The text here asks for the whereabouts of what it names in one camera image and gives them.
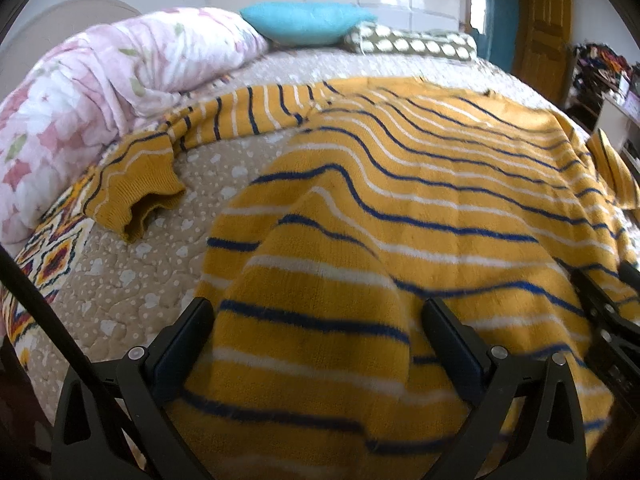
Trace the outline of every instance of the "floral blanket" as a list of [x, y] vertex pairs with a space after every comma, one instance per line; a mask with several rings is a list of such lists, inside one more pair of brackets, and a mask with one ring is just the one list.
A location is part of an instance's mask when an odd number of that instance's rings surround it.
[[0, 104], [0, 242], [17, 253], [105, 146], [267, 47], [235, 13], [183, 8], [96, 25], [48, 52]]

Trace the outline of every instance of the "metal bolt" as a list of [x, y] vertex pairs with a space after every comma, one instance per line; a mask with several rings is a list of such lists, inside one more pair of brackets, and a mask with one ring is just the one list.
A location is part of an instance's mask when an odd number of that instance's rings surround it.
[[506, 359], [509, 355], [509, 352], [504, 346], [494, 346], [491, 348], [491, 355], [496, 359]]
[[129, 353], [127, 354], [127, 356], [129, 357], [129, 359], [131, 359], [132, 361], [137, 361], [138, 359], [140, 359], [143, 355], [145, 354], [145, 349], [142, 348], [142, 346], [134, 346], [131, 350], [129, 350]]
[[566, 358], [559, 352], [556, 352], [551, 356], [553, 362], [555, 362], [558, 366], [562, 366], [566, 364]]

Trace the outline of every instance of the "sweater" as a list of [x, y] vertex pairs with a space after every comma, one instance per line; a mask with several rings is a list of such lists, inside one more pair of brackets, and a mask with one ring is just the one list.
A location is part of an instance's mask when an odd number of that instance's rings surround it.
[[560, 114], [413, 78], [248, 87], [131, 137], [84, 210], [137, 239], [180, 200], [175, 153], [292, 126], [213, 223], [196, 296], [216, 321], [167, 407], [216, 478], [421, 478], [468, 415], [420, 328], [429, 297], [489, 345], [562, 352], [593, 448], [612, 397], [563, 267], [635, 319], [616, 272], [635, 255], [596, 171], [615, 164], [606, 137], [592, 155]]

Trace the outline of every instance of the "door panel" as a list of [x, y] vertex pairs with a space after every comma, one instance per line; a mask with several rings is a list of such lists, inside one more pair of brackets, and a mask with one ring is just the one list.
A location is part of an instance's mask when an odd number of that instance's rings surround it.
[[572, 0], [522, 0], [513, 73], [558, 104], [569, 67]]

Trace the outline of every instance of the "dark green pillow with white dots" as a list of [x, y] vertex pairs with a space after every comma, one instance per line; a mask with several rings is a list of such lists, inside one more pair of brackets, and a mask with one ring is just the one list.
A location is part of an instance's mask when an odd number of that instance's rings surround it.
[[411, 54], [471, 61], [478, 57], [474, 39], [462, 32], [412, 32], [362, 22], [344, 37], [344, 47], [358, 54]]

